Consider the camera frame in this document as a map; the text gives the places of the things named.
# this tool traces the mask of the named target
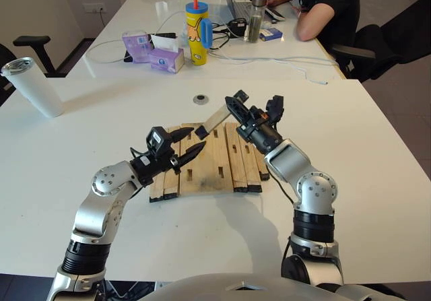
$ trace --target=white tumbler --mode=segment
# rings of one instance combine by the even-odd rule
[[[56,117],[63,113],[60,97],[31,57],[23,57],[5,64],[1,68],[1,75],[45,116]]]

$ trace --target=stainless steel lid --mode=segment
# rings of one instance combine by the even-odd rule
[[[15,75],[23,73],[34,65],[34,59],[31,57],[22,57],[4,64],[1,68],[1,75],[7,77],[9,75]]]
[[[262,7],[267,4],[267,0],[252,0],[251,2],[256,7]]]

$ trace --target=wooden slat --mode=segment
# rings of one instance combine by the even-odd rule
[[[150,202],[163,200],[165,172],[159,173],[154,178],[154,182],[150,187]]]
[[[247,177],[242,161],[239,135],[236,131],[237,123],[226,123],[226,143],[228,146],[230,170],[235,192],[247,192]]]
[[[181,127],[197,128],[199,125],[183,124]],[[205,140],[207,143],[202,152],[182,168],[180,173],[181,195],[233,191],[223,125],[218,125]],[[180,143],[181,155],[187,148],[200,141],[194,132],[184,138]]]
[[[263,161],[263,154],[257,150],[257,148],[253,145],[253,148],[255,149],[255,156],[256,156],[256,162],[257,162],[257,168],[259,169],[259,176],[261,177],[262,181],[268,181],[269,180],[269,173],[267,169],[267,165]]]
[[[262,192],[261,177],[257,168],[255,151],[253,145],[246,143],[239,136],[240,147],[242,153],[242,161],[244,162],[245,174],[247,176],[247,188],[250,192]]]
[[[169,127],[168,132],[175,131],[179,129],[179,126]],[[177,153],[180,154],[180,142],[173,143],[171,148]],[[174,170],[169,170],[166,172],[164,177],[164,191],[163,191],[163,199],[168,200],[172,198],[176,198],[178,196],[178,190],[180,186],[180,176],[175,174]]]
[[[230,111],[228,107],[224,104],[219,110],[217,110],[207,121],[205,121],[202,126],[205,129],[202,132],[209,134],[211,133],[217,126],[219,126],[226,118],[230,116]]]

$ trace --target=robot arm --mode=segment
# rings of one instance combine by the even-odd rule
[[[179,173],[181,166],[199,154],[205,142],[190,147],[180,157],[170,147],[192,130],[187,127],[167,133],[161,127],[154,127],[147,136],[148,152],[138,152],[138,156],[134,153],[130,162],[107,166],[94,175],[92,189],[76,213],[71,240],[57,269],[48,301],[102,300],[98,288],[104,279],[105,262],[126,202],[150,185],[155,175],[171,168]]]
[[[289,183],[298,200],[294,204],[293,255],[284,259],[281,275],[317,286],[343,285],[338,243],[333,239],[335,181],[310,163],[308,156],[289,139],[283,140],[276,123],[283,113],[283,98],[268,101],[267,112],[250,110],[233,97],[226,106],[240,123],[238,134],[265,155],[265,163],[277,177]]]

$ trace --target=yellow water bottle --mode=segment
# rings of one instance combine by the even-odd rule
[[[207,49],[213,42],[213,28],[208,19],[208,4],[193,0],[186,4],[187,34],[191,61],[194,65],[207,62]]]

